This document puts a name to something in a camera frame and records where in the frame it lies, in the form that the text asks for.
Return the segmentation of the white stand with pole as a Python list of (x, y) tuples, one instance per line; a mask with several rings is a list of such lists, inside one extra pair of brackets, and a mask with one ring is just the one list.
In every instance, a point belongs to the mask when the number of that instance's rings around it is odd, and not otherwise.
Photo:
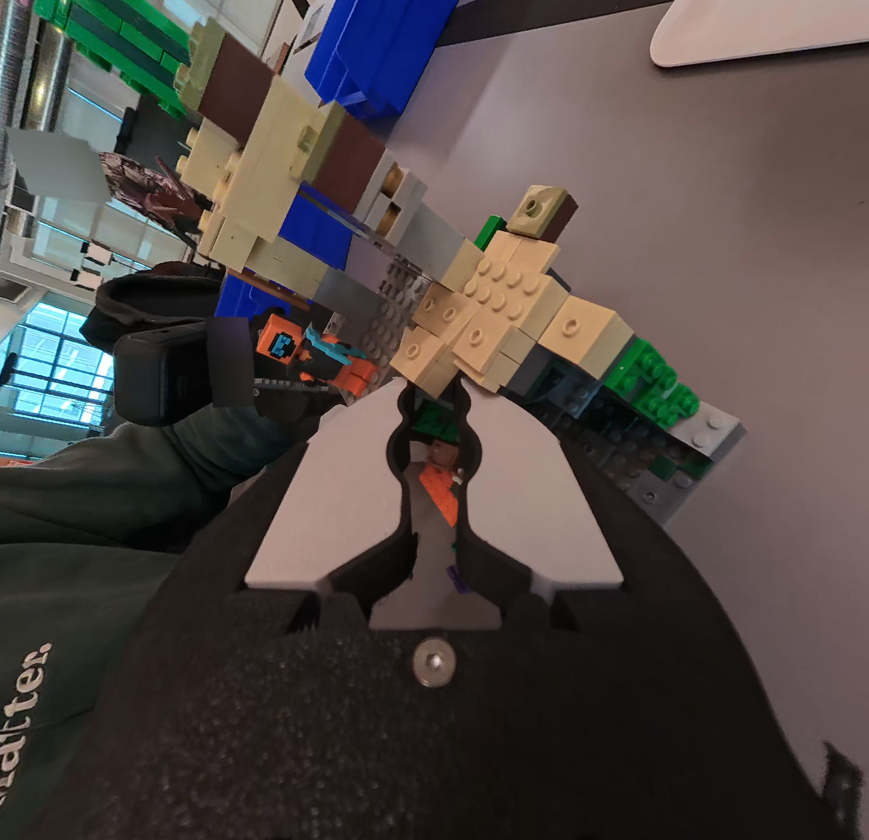
[(673, 0), (649, 47), (658, 67), (868, 41), (868, 0)]

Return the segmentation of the grey flat panel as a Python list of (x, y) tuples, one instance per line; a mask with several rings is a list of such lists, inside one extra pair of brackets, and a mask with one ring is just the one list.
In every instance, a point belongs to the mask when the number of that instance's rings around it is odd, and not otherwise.
[(91, 204), (111, 200), (102, 160), (86, 141), (12, 127), (6, 134), (16, 170), (30, 194)]

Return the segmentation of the brown toy brick chest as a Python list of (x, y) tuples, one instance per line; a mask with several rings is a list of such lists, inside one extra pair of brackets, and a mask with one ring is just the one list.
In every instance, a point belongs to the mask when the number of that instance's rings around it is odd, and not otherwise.
[(457, 445), (434, 440), (429, 446), (425, 471), (435, 476), (449, 476), (462, 480), (464, 471), (460, 463), (460, 450)]

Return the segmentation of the blue plastic bin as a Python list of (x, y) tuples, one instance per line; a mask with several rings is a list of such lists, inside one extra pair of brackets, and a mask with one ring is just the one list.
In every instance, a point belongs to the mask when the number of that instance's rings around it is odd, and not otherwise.
[(310, 215), (335, 222), (338, 258), (351, 235), (397, 246), (426, 186), (403, 170), (367, 121), (400, 116), (459, 0), (333, 0), (299, 84), (270, 74), (265, 92), (228, 66), (219, 91), (256, 104), (256, 120), (215, 187), (211, 258), (325, 305), (327, 264), (298, 245)]

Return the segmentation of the orange toy brick figure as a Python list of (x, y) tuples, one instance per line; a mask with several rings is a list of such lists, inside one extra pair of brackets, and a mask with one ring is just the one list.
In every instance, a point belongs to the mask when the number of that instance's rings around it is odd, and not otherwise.
[(264, 361), (267, 383), (298, 391), (340, 391), (359, 398), (377, 370), (363, 351), (313, 324), (301, 327), (280, 313), (268, 317), (255, 351)]

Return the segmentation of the silver ventilation duct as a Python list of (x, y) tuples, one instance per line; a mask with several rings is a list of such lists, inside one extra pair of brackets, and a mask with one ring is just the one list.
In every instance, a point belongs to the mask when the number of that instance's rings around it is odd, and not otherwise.
[(1, 150), (8, 128), (53, 130), (71, 65), (72, 43), (28, 0), (1, 0)]

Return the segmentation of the reddish brown textured object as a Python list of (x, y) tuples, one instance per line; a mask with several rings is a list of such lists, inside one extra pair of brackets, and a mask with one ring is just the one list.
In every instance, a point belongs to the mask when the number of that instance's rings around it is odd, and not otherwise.
[(158, 158), (159, 171), (120, 153), (98, 152), (110, 195), (188, 245), (199, 236), (201, 215), (212, 208), (201, 192), (180, 181)]

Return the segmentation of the office window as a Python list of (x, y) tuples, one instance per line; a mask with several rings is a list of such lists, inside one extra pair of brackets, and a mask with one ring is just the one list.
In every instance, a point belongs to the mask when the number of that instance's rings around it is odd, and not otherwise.
[(85, 341), (84, 321), (59, 298), (25, 313), (2, 343), (2, 360), (16, 356), (2, 385), (3, 414), (74, 440), (104, 433), (114, 414), (114, 358)]

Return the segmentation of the toy brick cave building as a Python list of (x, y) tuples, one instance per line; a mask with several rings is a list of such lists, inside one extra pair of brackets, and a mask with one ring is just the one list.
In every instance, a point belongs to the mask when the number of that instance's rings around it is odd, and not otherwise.
[[(190, 131), (177, 173), (212, 203), (201, 215), (198, 250), (220, 264), (210, 256), (220, 226), (210, 223), (215, 187), (251, 131), (256, 104), (233, 103), (235, 93), (216, 87), (228, 66), (251, 70), (242, 84), (258, 92), (280, 74), (213, 19), (195, 24), (189, 49), (190, 64), (178, 67), (174, 87), (201, 125)], [(363, 396), (397, 374), (437, 400), (463, 375), (576, 440), (610, 482), (667, 524), (742, 440), (742, 423), (702, 402), (617, 312), (572, 295), (554, 273), (556, 241), (577, 210), (567, 189), (532, 185), (513, 215), (491, 216), (471, 240), (424, 201), (424, 185), (396, 247), (353, 233), (345, 263), (335, 222), (321, 224), (308, 206), (307, 233), (296, 242), (343, 267), (322, 282), (325, 305), (220, 265), (262, 291), (288, 291), (339, 316), (324, 333), (363, 351), (377, 368)]]

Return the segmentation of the person's green sweatshirt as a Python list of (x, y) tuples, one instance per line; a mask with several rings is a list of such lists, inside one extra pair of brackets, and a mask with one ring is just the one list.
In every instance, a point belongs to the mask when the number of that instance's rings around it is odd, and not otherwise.
[(2, 546), (2, 838), (46, 809), (177, 554), (25, 542)]

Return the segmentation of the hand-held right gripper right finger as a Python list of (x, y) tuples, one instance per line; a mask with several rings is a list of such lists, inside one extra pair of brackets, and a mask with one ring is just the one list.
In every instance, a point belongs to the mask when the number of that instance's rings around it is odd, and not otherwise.
[(458, 383), (462, 469), (458, 571), (503, 613), (524, 595), (551, 605), (624, 576), (558, 438), (516, 403)]

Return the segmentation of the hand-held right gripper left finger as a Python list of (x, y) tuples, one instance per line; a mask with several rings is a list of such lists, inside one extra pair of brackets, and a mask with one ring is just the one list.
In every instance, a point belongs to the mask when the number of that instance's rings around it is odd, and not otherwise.
[(245, 575), (250, 589), (352, 594), (364, 612), (413, 573), (404, 471), (415, 388), (395, 378), (320, 422)]

